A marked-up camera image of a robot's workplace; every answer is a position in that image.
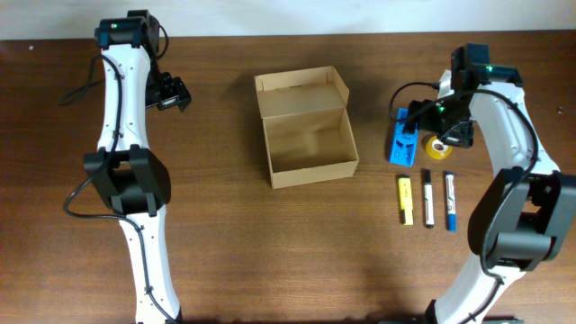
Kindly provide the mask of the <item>yellow adhesive tape roll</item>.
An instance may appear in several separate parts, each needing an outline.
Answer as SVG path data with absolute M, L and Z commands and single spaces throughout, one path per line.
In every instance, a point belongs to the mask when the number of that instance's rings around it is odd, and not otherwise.
M 425 146 L 427 154 L 436 160 L 448 158 L 451 155 L 452 150 L 453 148 L 451 146 L 440 141 L 436 135 L 431 136 Z

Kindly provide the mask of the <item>yellow highlighter pen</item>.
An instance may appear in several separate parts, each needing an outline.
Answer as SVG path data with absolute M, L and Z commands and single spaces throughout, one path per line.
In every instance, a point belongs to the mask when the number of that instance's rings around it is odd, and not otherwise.
M 402 224 L 411 226 L 414 224 L 414 217 L 410 178 L 407 175 L 400 175 L 398 178 L 398 186 Z

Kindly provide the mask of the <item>white marker black cap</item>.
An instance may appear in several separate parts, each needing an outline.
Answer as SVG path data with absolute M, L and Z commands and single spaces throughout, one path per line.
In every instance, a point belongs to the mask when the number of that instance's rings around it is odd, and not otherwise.
M 425 204 L 425 225 L 428 229 L 433 229 L 435 227 L 435 218 L 434 218 L 433 187 L 431 182 L 431 172 L 429 169 L 423 169 L 422 175 L 423 175 L 423 190 L 424 190 L 424 204 Z

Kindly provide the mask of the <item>brown cardboard box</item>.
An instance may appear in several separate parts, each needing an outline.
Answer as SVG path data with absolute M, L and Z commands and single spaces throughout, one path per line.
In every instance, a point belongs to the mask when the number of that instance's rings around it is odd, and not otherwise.
M 354 175 L 359 156 L 347 114 L 349 89 L 335 67 L 254 80 L 274 189 Z

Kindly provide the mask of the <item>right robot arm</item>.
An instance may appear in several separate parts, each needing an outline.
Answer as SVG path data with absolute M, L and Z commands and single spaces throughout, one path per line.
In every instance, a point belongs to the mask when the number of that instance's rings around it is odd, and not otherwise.
M 575 217 L 575 178 L 546 153 L 523 85 L 516 68 L 491 64 L 488 46 L 466 43 L 431 84 L 435 100 L 389 111 L 399 131 L 428 131 L 449 147 L 471 147 L 480 126 L 494 174 L 469 219 L 471 253 L 426 323 L 482 322 L 515 281 L 558 255 Z

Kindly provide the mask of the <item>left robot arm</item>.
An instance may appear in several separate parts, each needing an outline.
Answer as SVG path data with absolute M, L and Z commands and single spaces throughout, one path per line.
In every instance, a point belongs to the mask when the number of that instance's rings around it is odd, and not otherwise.
M 164 33 L 147 10 L 103 19 L 94 31 L 105 74 L 104 120 L 97 150 L 85 155 L 84 168 L 127 241 L 138 323 L 182 320 L 165 233 L 170 175 L 149 147 L 146 110 L 184 110 L 192 97 L 180 77 L 158 66 Z

